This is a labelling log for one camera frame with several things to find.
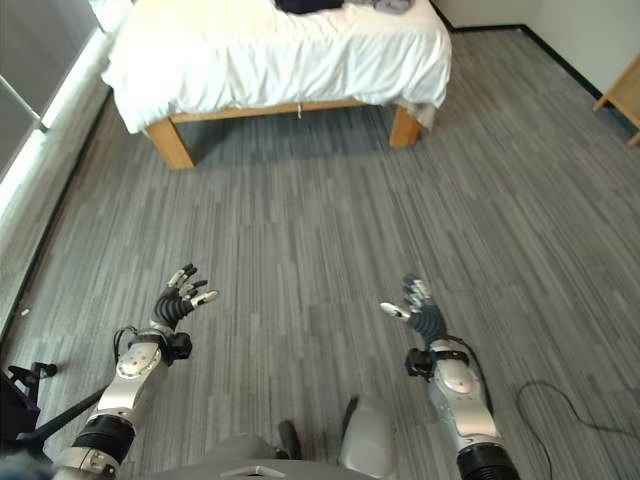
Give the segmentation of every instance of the bed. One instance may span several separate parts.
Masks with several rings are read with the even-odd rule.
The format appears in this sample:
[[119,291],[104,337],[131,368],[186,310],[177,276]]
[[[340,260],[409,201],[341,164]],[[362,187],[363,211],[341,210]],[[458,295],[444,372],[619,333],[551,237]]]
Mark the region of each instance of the bed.
[[415,143],[445,97],[446,28],[428,0],[403,15],[369,6],[309,15],[273,0],[139,0],[103,73],[131,133],[170,168],[194,161],[180,122],[398,104],[391,146]]

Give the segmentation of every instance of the wooden furniture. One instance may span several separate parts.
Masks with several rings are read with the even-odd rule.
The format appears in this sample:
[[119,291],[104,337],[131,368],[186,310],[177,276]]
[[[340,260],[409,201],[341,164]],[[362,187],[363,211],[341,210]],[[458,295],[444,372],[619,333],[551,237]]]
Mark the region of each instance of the wooden furniture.
[[[607,103],[613,104],[625,117],[640,129],[640,53],[616,80],[613,86],[596,102],[597,112]],[[630,147],[640,146],[640,131],[627,143]]]
[[[187,147],[178,133],[176,123],[255,117],[260,115],[326,110],[360,105],[364,104],[357,100],[348,99],[337,102],[288,103],[268,108],[229,108],[216,113],[178,113],[149,126],[147,133],[169,168],[193,168],[195,162],[191,158]],[[420,123],[418,123],[404,107],[398,106],[393,123],[393,130],[389,138],[389,145],[392,147],[408,147],[416,142],[419,133]]]

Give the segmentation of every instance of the black cable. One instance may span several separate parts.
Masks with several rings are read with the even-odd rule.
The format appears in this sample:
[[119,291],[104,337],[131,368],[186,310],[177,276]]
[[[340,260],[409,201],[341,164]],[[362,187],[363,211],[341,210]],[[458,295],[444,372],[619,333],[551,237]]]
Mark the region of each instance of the black cable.
[[138,329],[133,325],[127,325],[126,327],[121,327],[113,334],[113,363],[115,365],[118,364],[118,360],[120,359],[120,342],[122,341],[122,336],[125,332],[130,332],[133,335],[138,333]]
[[525,383],[524,385],[522,385],[518,389],[518,393],[516,394],[516,408],[518,410],[518,414],[522,418],[522,421],[527,426],[527,428],[529,429],[529,431],[531,432],[533,437],[536,439],[536,441],[538,442],[538,444],[542,448],[542,451],[544,452],[544,456],[547,459],[547,464],[549,465],[549,480],[553,480],[553,465],[551,463],[551,456],[549,455],[549,450],[547,449],[547,446],[542,441],[542,439],[540,438],[538,433],[533,428],[533,425],[531,424],[531,422],[529,421],[529,419],[525,415],[525,412],[524,412],[524,410],[522,408],[522,394],[529,387],[546,387],[546,388],[550,388],[551,390],[553,390],[556,393],[559,393],[560,396],[569,405],[569,409],[573,413],[573,416],[576,418],[576,420],[578,420],[578,422],[581,423],[582,425],[584,425],[585,427],[589,427],[589,428],[591,428],[593,430],[596,430],[598,432],[617,433],[619,435],[624,435],[626,437],[633,438],[634,440],[636,440],[637,442],[640,443],[640,435],[637,435],[637,434],[632,433],[632,432],[627,432],[627,431],[619,429],[619,428],[612,428],[612,427],[606,427],[606,426],[603,426],[603,425],[597,425],[595,423],[588,422],[588,421],[582,419],[580,417],[580,415],[578,415],[578,412],[576,411],[576,408],[573,405],[573,402],[569,399],[569,397],[567,396],[566,393],[564,393],[562,390],[560,390],[555,385],[551,385],[550,383],[545,382],[544,380],[531,380],[531,381]]
[[489,410],[489,413],[491,413],[491,415],[493,416],[493,400],[491,399],[491,392],[489,392],[489,384],[487,383],[487,379],[484,376],[484,371],[482,370],[482,365],[480,364],[480,360],[478,360],[476,352],[473,350],[473,348],[471,348],[471,345],[465,342],[462,338],[454,337],[453,335],[446,335],[444,338],[459,343],[467,350],[469,350],[471,357],[473,357],[473,361],[478,366],[478,374],[480,375],[480,381],[482,382],[482,386],[484,387],[484,401],[487,404],[487,410]]

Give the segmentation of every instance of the metal stand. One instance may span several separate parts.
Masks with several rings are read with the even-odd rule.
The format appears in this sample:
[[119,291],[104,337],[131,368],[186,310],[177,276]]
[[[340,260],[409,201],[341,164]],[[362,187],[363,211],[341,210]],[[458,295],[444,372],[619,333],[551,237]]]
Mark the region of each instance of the metal stand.
[[9,432],[9,438],[2,438],[2,450],[3,453],[14,453],[19,451],[26,451],[34,458],[51,461],[43,452],[44,442],[82,412],[87,410],[93,404],[95,404],[102,393],[107,388],[106,386],[88,396],[84,400],[81,400],[71,408],[65,410],[60,415],[52,418],[44,425],[41,425],[38,428],[35,428],[36,421],[38,418],[38,414],[40,413],[40,409],[38,408],[38,392],[40,386],[40,380],[43,378],[53,377],[57,372],[58,368],[52,364],[35,362],[31,365],[31,369],[27,370],[26,368],[11,366],[9,367],[9,372],[12,374],[8,379],[10,383],[15,384],[16,382],[22,383],[26,387],[26,391],[23,393],[17,388],[13,387],[13,389],[9,392],[10,395],[13,396],[12,399],[7,399],[7,408],[13,407],[16,413],[22,413],[22,410],[26,416],[29,418],[25,422],[19,424],[17,428],[18,432],[11,431]]

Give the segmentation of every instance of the black tripod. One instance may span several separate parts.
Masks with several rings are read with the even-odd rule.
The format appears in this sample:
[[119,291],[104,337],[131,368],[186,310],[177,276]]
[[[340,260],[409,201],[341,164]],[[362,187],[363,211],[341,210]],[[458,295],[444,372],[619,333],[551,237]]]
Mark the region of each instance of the black tripod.
[[[73,407],[36,428],[40,408],[38,392],[40,380],[53,377],[58,368],[53,363],[35,362],[31,369],[11,366],[11,377],[0,372],[0,401],[2,422],[0,423],[0,453],[10,454],[26,451],[32,457],[50,462],[44,454],[44,442],[71,420],[76,418],[94,403],[100,400],[105,388],[80,401]],[[22,383],[26,390],[22,392],[16,385]]]

